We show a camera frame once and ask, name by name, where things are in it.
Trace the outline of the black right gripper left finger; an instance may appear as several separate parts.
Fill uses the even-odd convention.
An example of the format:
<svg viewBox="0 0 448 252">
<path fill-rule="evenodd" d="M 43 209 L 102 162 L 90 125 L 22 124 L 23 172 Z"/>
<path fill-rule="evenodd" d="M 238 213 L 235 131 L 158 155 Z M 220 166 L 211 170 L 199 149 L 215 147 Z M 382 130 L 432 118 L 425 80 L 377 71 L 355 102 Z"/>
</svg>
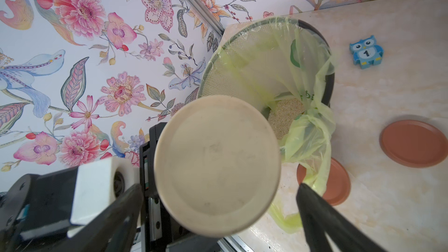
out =
<svg viewBox="0 0 448 252">
<path fill-rule="evenodd" d="M 137 232 L 143 203 L 142 188 L 132 185 L 73 238 L 54 252 L 129 252 Z"/>
</svg>

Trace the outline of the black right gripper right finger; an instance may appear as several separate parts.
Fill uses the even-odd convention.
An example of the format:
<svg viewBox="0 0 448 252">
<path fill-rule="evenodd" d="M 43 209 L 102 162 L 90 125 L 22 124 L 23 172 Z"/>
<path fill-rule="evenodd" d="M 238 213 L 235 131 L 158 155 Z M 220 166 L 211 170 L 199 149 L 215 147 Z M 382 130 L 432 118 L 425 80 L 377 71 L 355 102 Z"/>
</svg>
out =
<svg viewBox="0 0 448 252">
<path fill-rule="evenodd" d="M 307 184 L 301 184 L 296 203 L 311 252 L 331 252 L 331 239 L 342 252 L 383 252 Z"/>
</svg>

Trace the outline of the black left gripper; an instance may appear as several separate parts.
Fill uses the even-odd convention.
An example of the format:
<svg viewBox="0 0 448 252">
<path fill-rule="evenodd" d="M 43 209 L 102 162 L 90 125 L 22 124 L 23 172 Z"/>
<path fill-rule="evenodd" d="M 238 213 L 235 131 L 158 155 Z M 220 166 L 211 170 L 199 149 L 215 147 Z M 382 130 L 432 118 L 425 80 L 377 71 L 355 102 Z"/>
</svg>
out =
<svg viewBox="0 0 448 252">
<path fill-rule="evenodd" d="M 154 158 L 165 122 L 149 129 L 149 142 L 140 146 L 141 250 L 143 252 L 220 252 L 218 239 L 190 232 L 168 213 L 155 183 Z"/>
</svg>

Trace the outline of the beige jar lid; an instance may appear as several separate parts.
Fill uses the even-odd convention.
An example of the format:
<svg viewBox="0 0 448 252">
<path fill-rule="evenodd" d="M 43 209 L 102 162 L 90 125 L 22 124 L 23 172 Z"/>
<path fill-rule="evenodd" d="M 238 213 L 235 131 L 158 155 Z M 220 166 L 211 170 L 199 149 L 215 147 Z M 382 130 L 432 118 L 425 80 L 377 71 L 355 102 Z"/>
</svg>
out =
<svg viewBox="0 0 448 252">
<path fill-rule="evenodd" d="M 181 108 L 163 129 L 154 176 L 163 205 L 180 225 L 219 239 L 267 212 L 280 183 L 280 147 L 256 108 L 207 96 Z"/>
</svg>

